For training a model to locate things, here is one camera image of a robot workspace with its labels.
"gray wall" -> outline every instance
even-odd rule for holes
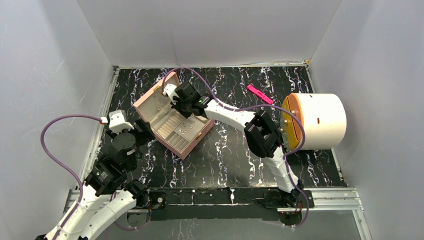
[[[0,233],[31,240],[62,217],[75,180],[40,133],[65,114],[98,116],[112,65],[75,0],[0,1]],[[46,144],[78,174],[96,122],[64,120]]]
[[[343,0],[311,60],[347,131],[335,149],[374,239],[424,238],[424,1]]]
[[[310,59],[341,0],[77,0],[113,65]]]

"gray floor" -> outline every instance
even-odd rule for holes
[[[132,214],[128,223],[139,226],[146,221],[144,214]],[[128,226],[125,216],[119,220]],[[102,233],[98,240],[105,239]],[[311,211],[305,224],[292,231],[279,222],[261,219],[182,219],[152,221],[138,231],[109,227],[108,240],[360,240],[355,219],[350,210]]]

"pink object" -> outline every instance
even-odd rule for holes
[[[177,74],[171,72],[165,84],[180,85]],[[144,121],[150,122],[156,139],[183,160],[211,130],[214,121],[195,115],[184,118],[171,108],[170,98],[161,94],[161,86],[162,79],[133,106]]]
[[[267,104],[273,104],[274,103],[274,101],[271,98],[267,97],[263,92],[259,91],[258,89],[256,89],[251,84],[249,84],[247,86],[247,90],[254,93],[256,96],[258,96],[260,99],[262,99],[262,101],[264,101]]]

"pink marker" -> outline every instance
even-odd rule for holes
[[[273,104],[274,101],[267,97],[263,92],[259,91],[258,89],[256,89],[254,86],[252,86],[251,84],[249,84],[247,86],[247,89],[249,91],[251,91],[252,93],[254,93],[256,96],[258,96],[260,99],[262,99],[262,101],[264,101],[267,104]]]

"black marble table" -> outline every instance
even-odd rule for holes
[[[121,69],[109,111],[125,110],[129,122],[138,118],[133,103],[159,81],[170,68]],[[312,93],[307,69],[304,66],[219,67],[195,68],[211,85],[222,101],[241,107],[263,102],[247,91],[248,84],[261,90],[281,106],[290,93]],[[189,81],[201,94],[207,92],[203,82],[188,70],[178,70],[181,82]],[[276,124],[280,111],[266,109]],[[99,153],[111,142],[103,133]],[[219,188],[219,187],[276,187],[267,165],[253,156],[240,131],[221,122],[181,160],[158,141],[140,148],[138,168],[128,175],[150,188]],[[345,187],[330,150],[301,151],[288,157],[293,172],[306,187]]]

